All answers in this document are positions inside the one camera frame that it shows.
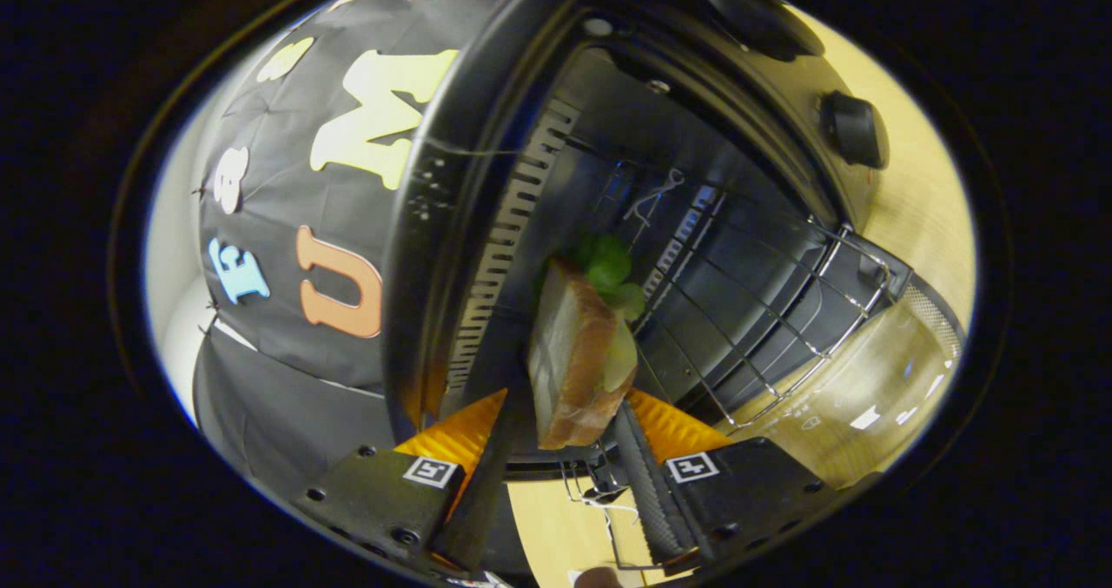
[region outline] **metal wire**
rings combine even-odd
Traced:
[[[568,140],[567,144],[573,146],[573,148],[576,149],[584,149],[584,151],[587,151],[588,153],[595,153],[595,156],[602,156],[600,153],[597,153],[595,149],[592,149],[587,144],[583,143],[583,141]],[[628,160],[618,161],[618,163],[615,165],[614,171],[610,173],[610,176],[607,177],[605,189],[602,196],[599,197],[598,201],[596,201],[595,203],[595,209],[594,209],[595,212],[598,211],[604,200],[619,201],[615,199],[615,197],[612,197],[610,193],[613,192],[612,187],[614,185],[614,181],[615,179],[618,179],[618,173],[623,171],[625,165],[635,165],[635,166],[642,166],[642,168],[644,169],[652,169],[649,165],[639,165],[636,161],[628,161]],[[881,298],[881,295],[887,287],[892,278],[892,275],[888,265],[885,263],[884,260],[877,258],[877,256],[874,256],[873,252],[868,251],[866,248],[861,247],[861,245],[854,242],[854,240],[848,239],[848,235],[852,231],[848,227],[843,227],[842,229],[840,229],[838,232],[831,232],[830,229],[823,228],[822,225],[817,225],[814,221],[814,217],[810,217],[806,220],[802,220],[801,217],[788,215],[788,212],[768,211],[767,207],[765,207],[765,205],[759,203],[759,201],[756,201],[751,197],[744,196],[744,193],[742,192],[734,191],[734,189],[728,189],[726,187],[723,187],[723,185],[714,185],[714,183],[707,183],[707,181],[703,181],[703,183],[699,185],[691,183],[687,185],[687,187],[694,189],[695,191],[695,196],[692,199],[692,207],[688,212],[694,211],[697,212],[698,215],[698,219],[696,220],[696,222],[694,225],[691,225],[689,227],[692,231],[694,231],[694,229],[698,229],[699,227],[702,227],[703,231],[705,232],[706,229],[709,229],[711,225],[723,225],[723,227],[734,229],[734,231],[736,232],[743,232],[744,235],[751,236],[753,237],[753,239],[756,240],[757,243],[762,245],[762,247],[765,247],[771,251],[778,252],[778,255],[782,255],[784,259],[790,260],[790,262],[794,265],[794,268],[801,268],[801,270],[806,271],[807,282],[804,283],[804,287],[808,285],[811,280],[816,280],[816,282],[818,282],[820,285],[830,288],[830,290],[841,296],[842,299],[845,299],[846,302],[856,308],[857,311],[857,317],[854,319],[853,322],[851,322],[851,326],[846,328],[846,330],[843,331],[841,336],[838,336],[838,339],[825,350],[821,350],[818,347],[815,347],[814,343],[807,341],[805,336],[803,336],[802,330],[798,330],[798,328],[793,326],[793,323],[791,323],[787,320],[787,318],[785,318],[785,316],[774,310],[774,308],[768,306],[765,302],[765,300],[761,298],[761,296],[758,296],[755,291],[751,289],[751,287],[747,287],[746,283],[742,282],[738,276],[733,275],[733,272],[728,271],[726,268],[723,268],[722,265],[716,263],[715,260],[712,260],[706,255],[706,252],[697,251],[698,240],[702,240],[702,235],[696,240],[691,240],[691,232],[687,232],[686,236],[681,236],[678,235],[678,232],[673,232],[672,240],[678,242],[679,245],[678,251],[674,250],[673,247],[669,247],[668,250],[666,251],[675,251],[675,256],[672,257],[672,262],[667,265],[666,268],[661,268],[659,265],[657,265],[657,267],[655,267],[653,270],[653,278],[657,278],[658,276],[659,280],[666,280],[667,286],[662,288],[655,288],[651,299],[647,300],[647,302],[649,302],[647,303],[648,308],[645,315],[638,320],[634,333],[635,335],[641,331],[641,328],[645,327],[645,323],[648,322],[651,316],[655,312],[656,308],[659,307],[659,303],[663,301],[664,296],[667,296],[668,292],[671,292],[672,290],[679,291],[679,295],[683,296],[685,299],[687,299],[687,301],[691,302],[691,305],[695,307],[696,310],[698,310],[703,316],[705,316],[707,321],[711,322],[711,326],[715,328],[715,330],[718,331],[718,333],[722,335],[723,338],[726,338],[726,341],[731,343],[734,353],[738,356],[739,361],[735,362],[734,366],[731,367],[729,371],[727,371],[727,373],[724,377],[729,377],[731,375],[733,375],[738,369],[741,363],[747,363],[751,367],[751,369],[753,369],[754,375],[762,382],[765,389],[775,398],[773,402],[771,402],[767,407],[764,407],[764,409],[762,409],[759,412],[755,413],[755,416],[752,417],[748,421],[738,423],[731,416],[727,407],[722,402],[722,399],[718,398],[718,395],[715,393],[714,387],[712,387],[709,382],[707,382],[707,379],[703,376],[702,371],[699,371],[697,363],[695,363],[688,356],[687,351],[683,349],[678,339],[675,338],[675,335],[673,335],[672,331],[668,330],[666,326],[661,323],[661,328],[663,328],[664,335],[667,336],[667,338],[671,339],[673,343],[675,343],[675,347],[679,351],[681,356],[683,356],[683,358],[686,359],[688,368],[696,376],[696,378],[698,378],[698,382],[703,386],[704,390],[706,390],[712,401],[715,402],[715,406],[722,412],[725,421],[727,421],[735,430],[738,430],[753,425],[753,422],[763,417],[763,415],[766,415],[775,406],[783,402],[784,399],[786,399],[800,386],[802,386],[803,382],[806,381],[806,379],[813,377],[823,367],[823,363],[826,363],[827,359],[831,359],[831,357],[835,353],[835,351],[837,351],[842,347],[842,343],[845,342],[845,340],[850,337],[850,335],[852,335],[857,329],[857,327],[861,326],[862,321],[864,321],[867,318],[867,316],[870,316],[873,308],[876,306],[877,300]],[[715,197],[714,208],[707,208],[705,207],[705,205],[696,203],[696,201],[698,201],[697,198],[699,189],[703,188],[711,188],[715,189],[715,191],[719,191],[718,196]],[[822,265],[820,265],[818,268],[807,267],[807,265],[802,263],[801,260],[797,260],[794,257],[787,255],[787,252],[784,251],[782,248],[776,248],[775,245],[764,242],[762,239],[759,239],[759,237],[756,237],[755,232],[749,231],[749,229],[744,229],[739,227],[739,225],[734,225],[729,222],[729,220],[726,220],[725,217],[719,217],[718,209],[724,203],[726,196],[739,197],[739,199],[758,207],[758,211],[771,212],[771,215],[777,217],[777,219],[787,220],[787,222],[791,225],[806,225],[807,228],[811,228],[813,229],[813,231],[818,232],[818,235],[826,237],[826,239],[830,240],[830,245],[827,245],[827,251],[822,260]],[[639,239],[641,232],[644,231],[644,228],[647,227],[648,223],[647,217],[652,217],[653,212],[655,211],[656,203],[658,203],[659,201],[659,197],[661,193],[657,192],[655,199],[653,200],[653,208],[651,208],[649,211],[645,215],[645,217],[642,218],[641,227],[636,232],[636,235],[634,236],[634,243],[636,242],[636,239]],[[880,282],[877,283],[876,290],[873,292],[873,295],[871,296],[870,300],[867,300],[866,303],[858,302],[858,300],[854,299],[853,296],[848,295],[846,291],[843,291],[842,288],[836,287],[834,283],[831,282],[830,279],[825,278],[825,272],[827,268],[830,268],[830,265],[834,259],[834,256],[837,256],[837,252],[841,251],[842,248],[851,248],[852,250],[857,251],[861,256],[872,260],[872,262],[877,265],[877,267],[882,271],[882,277]],[[767,316],[771,316],[771,318],[773,318],[776,321],[776,323],[783,326],[784,328],[786,328],[786,330],[790,330],[791,333],[795,336],[794,339],[795,341],[803,343],[803,346],[806,347],[811,351],[811,353],[817,358],[817,360],[811,367],[811,369],[808,369],[806,373],[803,375],[802,378],[796,379],[796,381],[791,387],[787,387],[787,390],[783,392],[776,390],[774,386],[772,386],[771,382],[766,380],[766,378],[762,373],[762,370],[757,369],[755,363],[752,362],[746,355],[742,353],[742,351],[739,350],[739,343],[735,342],[735,339],[731,338],[727,331],[724,330],[723,327],[718,326],[718,322],[714,321],[711,313],[707,312],[706,308],[701,307],[699,303],[696,302],[695,299],[692,299],[692,296],[688,295],[687,291],[685,291],[684,288],[681,287],[678,282],[676,282],[676,280],[679,277],[679,271],[682,271],[685,265],[687,265],[687,260],[691,260],[693,257],[695,259],[702,260],[702,262],[706,262],[708,267],[714,268],[715,271],[722,272],[723,276],[726,276],[728,280],[734,282],[742,291],[744,291],[747,296],[749,296],[749,298],[754,299],[765,310],[765,313]],[[679,263],[679,268],[673,268],[675,263]],[[671,276],[669,272],[672,271],[675,271],[675,273]],[[659,387],[662,395],[664,395],[664,397],[668,399],[671,403],[674,405],[671,395],[667,393],[667,390],[664,389],[663,382],[661,382],[659,375],[653,368],[652,362],[649,362],[648,357],[645,356],[645,352],[641,349],[639,345],[637,346],[637,353],[638,358],[644,360],[645,369],[649,371],[649,373],[652,375],[654,381]]]

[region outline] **screw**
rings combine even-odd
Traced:
[[[406,547],[413,547],[420,541],[420,537],[416,534],[409,531],[408,529],[396,529],[394,530],[394,539],[401,542]]]
[[[592,18],[583,22],[583,29],[590,37],[609,37],[614,33],[614,23],[606,21],[606,19]]]
[[[652,92],[656,93],[656,94],[664,94],[664,93],[671,92],[671,90],[672,90],[672,87],[668,86],[668,82],[661,81],[661,80],[651,80],[651,81],[647,81],[645,86],[648,86],[648,89],[652,90]]]

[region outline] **wooden surface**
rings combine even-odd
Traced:
[[[525,556],[542,588],[572,588],[568,571],[584,571],[599,566],[615,566],[614,550],[606,531],[606,515],[600,508],[568,500],[562,480],[543,482],[508,482]],[[589,477],[579,478],[586,490],[594,486]],[[572,495],[578,491],[572,484]],[[624,492],[614,506],[635,508],[632,492]],[[648,566],[648,545],[636,515],[627,510],[609,510],[614,541],[624,565]],[[683,577],[689,574],[676,575]],[[618,571],[625,588],[652,586],[664,579],[662,571]]]

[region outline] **black fabric cover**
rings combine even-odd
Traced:
[[[284,499],[358,446],[394,447],[385,399],[322,382],[218,328],[201,346],[193,401],[217,452]]]
[[[298,227],[308,225],[318,240],[369,260],[388,282],[384,252],[397,191],[385,189],[376,173],[353,166],[328,163],[314,171],[309,166],[314,138],[325,122],[358,108],[342,81],[360,54],[368,50],[393,54],[463,51],[498,1],[355,0],[331,11],[331,3],[325,3],[272,51],[314,38],[294,69],[275,81],[258,82],[256,73],[250,73],[228,108],[218,110],[222,112],[218,136],[211,151],[201,153],[208,176],[200,207],[200,252],[220,318],[261,353],[349,387],[381,381],[381,335],[363,339],[306,320],[299,292],[302,279],[345,303],[356,303],[358,291],[345,276],[326,268],[301,270],[295,235]],[[425,104],[411,94],[397,94],[425,112]],[[390,144],[400,137],[411,140],[413,133],[374,141]],[[249,149],[240,207],[232,215],[226,215],[212,197],[214,169],[229,148]],[[270,288],[268,299],[247,295],[231,303],[209,259],[214,237],[221,248],[235,245],[255,256]]]

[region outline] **black panel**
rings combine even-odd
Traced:
[[[691,465],[691,472],[683,465]],[[664,464],[665,478],[695,532],[699,552],[732,559],[762,547],[820,511],[837,492],[766,438]],[[695,479],[694,476],[718,472]],[[682,478],[678,480],[675,471]]]
[[[201,432],[225,460],[289,498],[360,445],[393,448],[385,399],[330,386],[210,328],[193,376]]]
[[[421,465],[439,468],[443,481],[409,479]],[[306,486],[294,505],[378,556],[427,566],[425,549],[464,481],[460,466],[451,467],[393,450],[357,449]]]

